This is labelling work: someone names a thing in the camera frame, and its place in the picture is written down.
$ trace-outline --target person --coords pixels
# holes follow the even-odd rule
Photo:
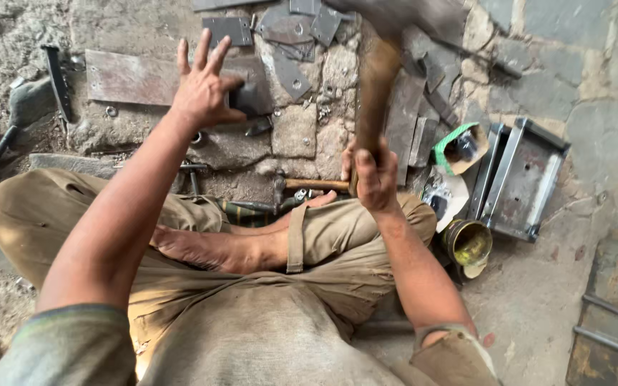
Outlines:
[[[359,199],[335,193],[267,227],[213,197],[167,194],[200,128],[241,122],[204,30],[173,105],[110,181],[38,169],[0,183],[0,248],[41,288],[0,385],[497,385],[451,280],[427,250],[435,215],[396,193],[396,155],[349,148]],[[347,171],[349,162],[345,163]],[[386,367],[348,344],[396,288],[417,340]]]

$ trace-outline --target gray t-shirt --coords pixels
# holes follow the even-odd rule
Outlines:
[[[454,361],[478,356],[468,339],[459,339],[450,340],[451,346],[436,344],[437,349],[454,354]],[[434,363],[443,357],[425,351],[421,359],[436,372],[452,364],[450,358]],[[469,362],[470,373],[487,372],[476,362],[480,365]],[[135,364],[125,311],[69,306],[43,312],[21,327],[0,362],[0,385],[134,385]],[[239,286],[184,311],[155,346],[139,384],[402,385],[407,379],[407,384],[436,385],[416,372],[399,378],[347,344],[325,306],[303,286]],[[442,377],[450,378],[449,373],[457,372],[451,368]]]

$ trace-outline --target concrete floor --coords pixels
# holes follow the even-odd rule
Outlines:
[[[461,293],[481,338],[494,334],[488,351],[506,385],[564,385],[571,328],[579,320],[597,241],[618,228],[618,1],[481,3],[500,16],[499,11],[510,8],[505,13],[511,15],[509,36],[491,40],[485,49],[505,52],[525,77],[508,84],[491,75],[486,82],[463,68],[462,99],[479,101],[491,121],[511,123],[517,114],[534,117],[573,147],[538,241],[496,239],[488,268]],[[473,24],[467,36],[487,27]],[[552,67],[552,60],[540,54],[550,49],[573,55],[575,61]],[[560,73],[570,66],[580,70],[575,78]],[[525,98],[522,83],[538,75],[556,81],[532,85]],[[509,91],[508,100],[498,101],[495,91],[500,89]],[[569,98],[557,104],[566,106],[566,113],[549,106]],[[368,332],[357,335],[355,344],[387,363],[411,354],[411,335]]]

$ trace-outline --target rusty metal plate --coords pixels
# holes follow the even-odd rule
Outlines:
[[[85,50],[87,97],[90,100],[170,106],[180,79],[176,63],[111,52]],[[273,112],[269,82],[261,59],[229,58],[222,75],[236,75],[257,85],[260,114]]]

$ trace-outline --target stone floor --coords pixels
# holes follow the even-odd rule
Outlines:
[[[179,37],[192,41],[198,36],[202,15],[191,13],[188,4],[0,0],[0,135],[10,118],[9,84],[21,76],[27,81],[24,87],[44,87],[39,44],[55,43],[71,58],[91,48],[171,60]],[[563,385],[571,327],[579,318],[596,243],[618,227],[618,0],[466,0],[466,6],[470,15],[464,45],[482,55],[496,53],[524,77],[510,81],[432,46],[420,34],[410,36],[412,51],[429,51],[442,64],[446,79],[441,90],[450,92],[460,117],[513,124],[517,116],[528,116],[573,147],[537,243],[496,240],[488,268],[462,295],[506,385]],[[251,16],[265,7],[243,7],[228,15]],[[280,113],[274,117],[277,132],[258,140],[253,154],[218,160],[223,170],[207,175],[203,188],[229,198],[270,199],[269,181],[260,174],[278,166],[297,177],[336,178],[336,155],[354,131],[360,41],[358,23],[346,24],[339,43],[320,49],[316,63],[301,65],[313,84],[306,108],[301,101],[291,103],[271,78]],[[232,52],[253,53],[272,67],[270,47],[260,39],[253,49]],[[24,133],[24,143],[5,156],[0,180],[27,170],[30,152],[87,156],[130,148],[163,114],[162,108],[119,104],[118,117],[109,118],[104,113],[107,104],[85,98],[82,68],[69,72],[68,81],[75,123],[64,129],[53,116],[38,117]],[[317,104],[327,81],[340,97],[322,98],[324,104]],[[288,144],[288,138],[296,137],[287,131],[295,123],[304,137]],[[90,166],[106,167],[106,160]],[[15,284],[16,279],[0,256],[1,346],[32,310],[34,293]],[[394,314],[396,310],[383,308],[374,320],[389,320]],[[408,358],[411,336],[406,330],[381,335],[363,330],[355,345],[392,363]]]

